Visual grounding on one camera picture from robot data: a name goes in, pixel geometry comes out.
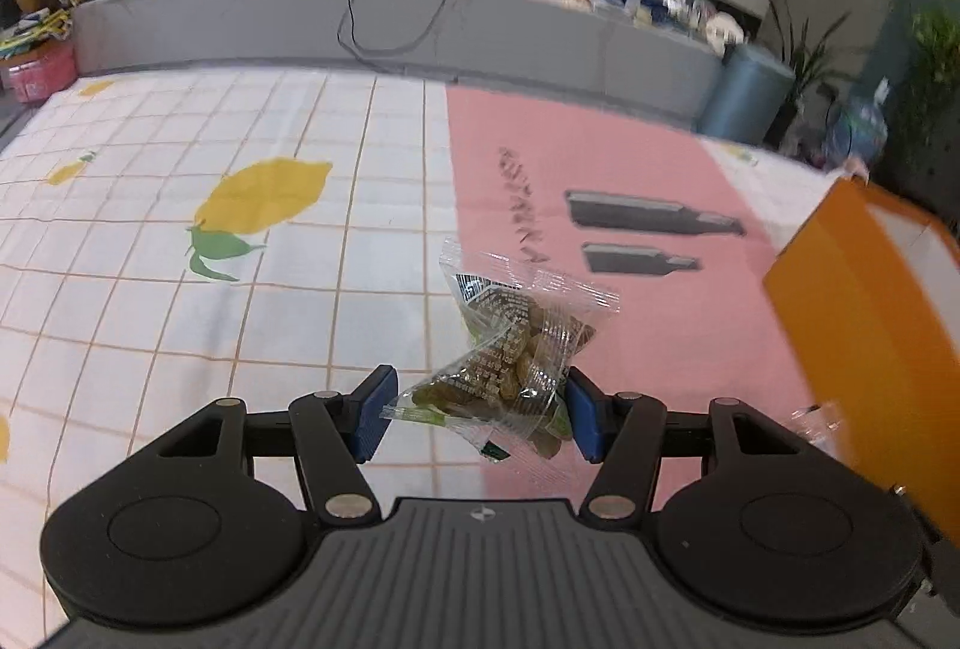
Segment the clear bag green biscuits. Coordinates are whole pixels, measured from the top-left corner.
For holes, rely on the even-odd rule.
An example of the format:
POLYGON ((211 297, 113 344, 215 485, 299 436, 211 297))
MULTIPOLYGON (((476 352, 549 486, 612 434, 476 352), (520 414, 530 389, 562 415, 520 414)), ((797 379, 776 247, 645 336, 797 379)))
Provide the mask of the clear bag green biscuits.
POLYGON ((566 378, 574 356, 620 312, 602 285, 449 239, 439 266, 470 345, 398 394, 382 417, 446 428, 485 459, 521 447, 550 461, 573 440, 566 378))

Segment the blue water jug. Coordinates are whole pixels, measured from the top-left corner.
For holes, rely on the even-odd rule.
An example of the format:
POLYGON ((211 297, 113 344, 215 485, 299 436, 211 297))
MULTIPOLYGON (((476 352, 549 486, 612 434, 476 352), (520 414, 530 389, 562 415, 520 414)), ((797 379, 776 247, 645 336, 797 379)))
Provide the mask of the blue water jug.
POLYGON ((853 95, 830 108, 822 144, 828 167, 871 178, 871 168, 889 139, 884 115, 889 93, 890 83, 882 79, 870 97, 853 95))

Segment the potted green plant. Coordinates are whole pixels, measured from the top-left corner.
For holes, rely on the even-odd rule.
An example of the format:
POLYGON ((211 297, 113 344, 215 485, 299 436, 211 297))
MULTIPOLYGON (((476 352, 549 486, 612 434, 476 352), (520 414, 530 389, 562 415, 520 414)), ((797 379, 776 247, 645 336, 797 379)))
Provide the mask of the potted green plant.
POLYGON ((778 46, 775 53, 779 61, 793 73, 793 83, 781 101, 770 128, 763 137, 763 145, 770 151, 777 151, 788 134, 794 119, 799 116, 802 98, 814 87, 822 83, 835 85, 838 82, 853 82, 853 74, 846 73, 836 66, 836 60, 843 53, 849 53, 849 46, 836 46, 835 35, 850 20, 851 12, 839 14, 818 38, 811 35, 811 21, 796 25, 793 11, 788 0, 767 0, 768 11, 775 24, 778 46))

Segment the orange storage box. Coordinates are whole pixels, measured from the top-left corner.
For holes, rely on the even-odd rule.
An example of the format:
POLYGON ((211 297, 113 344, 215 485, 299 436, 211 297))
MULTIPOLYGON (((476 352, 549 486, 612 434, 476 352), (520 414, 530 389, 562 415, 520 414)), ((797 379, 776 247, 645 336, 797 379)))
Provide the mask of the orange storage box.
POLYGON ((766 274, 814 401, 862 477, 958 535, 958 245, 887 191, 838 179, 766 274))

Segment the lemon pattern tablecloth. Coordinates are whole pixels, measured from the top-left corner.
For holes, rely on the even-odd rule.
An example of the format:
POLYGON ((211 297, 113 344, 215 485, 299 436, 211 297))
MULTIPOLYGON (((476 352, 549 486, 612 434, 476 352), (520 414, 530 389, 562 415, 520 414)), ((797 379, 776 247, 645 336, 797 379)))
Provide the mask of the lemon pattern tablecloth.
POLYGON ((830 189, 763 152, 555 101, 319 69, 83 79, 2 136, 2 641, 59 628, 39 534, 68 496, 222 395, 254 410, 413 383, 466 350, 446 241, 571 275, 581 191, 736 235, 649 236, 581 355, 610 390, 775 417, 812 401, 761 280, 830 189))

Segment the grey blue trash bin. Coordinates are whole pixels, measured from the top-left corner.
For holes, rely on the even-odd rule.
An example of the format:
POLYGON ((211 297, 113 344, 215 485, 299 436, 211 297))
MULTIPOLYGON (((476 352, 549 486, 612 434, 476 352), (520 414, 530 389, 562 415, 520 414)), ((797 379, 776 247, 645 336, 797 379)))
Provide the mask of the grey blue trash bin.
POLYGON ((697 121, 697 133, 758 145, 793 87, 794 71, 756 44, 724 56, 716 87, 697 121))

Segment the pink box on floor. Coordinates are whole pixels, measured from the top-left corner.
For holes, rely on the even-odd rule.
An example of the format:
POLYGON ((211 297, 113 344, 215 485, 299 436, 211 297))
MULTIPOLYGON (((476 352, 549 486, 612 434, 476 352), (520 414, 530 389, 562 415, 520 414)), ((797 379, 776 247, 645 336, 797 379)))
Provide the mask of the pink box on floor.
POLYGON ((78 79, 71 40, 47 40, 2 61, 2 82, 21 105, 41 103, 78 79))

